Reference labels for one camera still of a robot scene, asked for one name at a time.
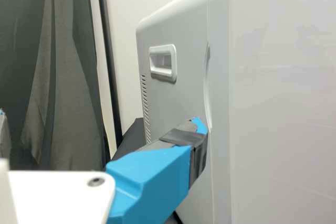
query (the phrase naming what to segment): gray cloth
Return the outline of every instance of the gray cloth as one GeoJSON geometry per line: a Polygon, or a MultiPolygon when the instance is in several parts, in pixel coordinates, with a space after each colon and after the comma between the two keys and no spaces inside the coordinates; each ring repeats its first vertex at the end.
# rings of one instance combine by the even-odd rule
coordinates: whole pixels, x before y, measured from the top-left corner
{"type": "Polygon", "coordinates": [[[101,170],[89,0],[0,0],[0,106],[14,169],[101,170]]]}
{"type": "Polygon", "coordinates": [[[12,144],[8,128],[8,120],[5,113],[0,109],[0,157],[9,158],[12,144]]]}

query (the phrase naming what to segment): white mounting plate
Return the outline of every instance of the white mounting plate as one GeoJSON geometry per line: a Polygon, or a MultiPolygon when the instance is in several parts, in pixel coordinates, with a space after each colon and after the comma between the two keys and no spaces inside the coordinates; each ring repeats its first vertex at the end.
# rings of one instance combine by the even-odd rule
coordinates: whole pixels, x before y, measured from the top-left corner
{"type": "Polygon", "coordinates": [[[107,173],[10,171],[8,177],[18,223],[106,223],[115,191],[107,173]],[[89,186],[94,178],[103,184],[89,186]]]}

